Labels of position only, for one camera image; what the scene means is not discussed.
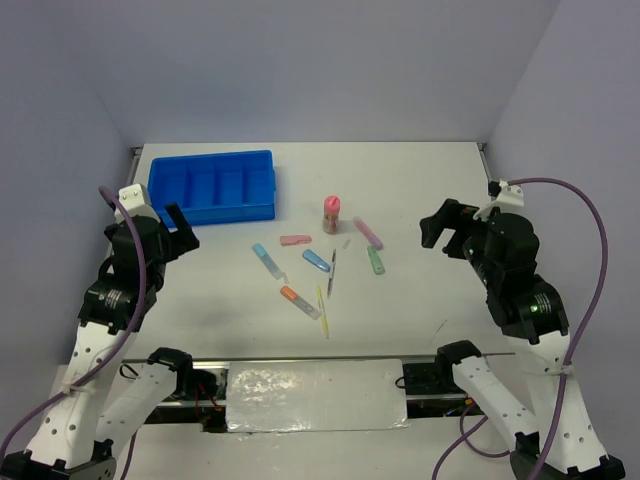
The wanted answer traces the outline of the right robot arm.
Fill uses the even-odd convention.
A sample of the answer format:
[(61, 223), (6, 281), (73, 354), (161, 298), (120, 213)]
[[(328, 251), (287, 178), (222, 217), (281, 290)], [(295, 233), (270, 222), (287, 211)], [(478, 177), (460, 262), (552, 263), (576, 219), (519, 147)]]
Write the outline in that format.
[(564, 362), (569, 322), (559, 293), (536, 272), (539, 239), (532, 224), (499, 208), (481, 216), (477, 207), (447, 199), (420, 228), (425, 248), (452, 230), (443, 251), (468, 261), (484, 285), (488, 310), (514, 350), (531, 405), (518, 401), (467, 340), (439, 348), (436, 383), (476, 402), (507, 444), (516, 478), (624, 478), (622, 461), (598, 439)]

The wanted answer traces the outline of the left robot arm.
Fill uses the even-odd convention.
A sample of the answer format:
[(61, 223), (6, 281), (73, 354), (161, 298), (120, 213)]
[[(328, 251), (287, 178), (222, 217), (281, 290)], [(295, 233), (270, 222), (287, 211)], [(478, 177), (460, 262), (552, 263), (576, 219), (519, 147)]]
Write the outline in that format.
[(36, 412), (43, 422), (24, 450), (1, 446), (4, 479), (113, 479), (117, 459), (166, 398), (189, 396), (193, 358), (168, 347), (151, 353), (143, 371), (111, 406), (105, 404), (126, 350), (164, 284), (167, 263), (200, 243), (180, 207), (165, 210), (173, 225), (123, 204), (125, 218), (108, 226), (112, 253), (87, 289), (72, 356), (58, 393)]

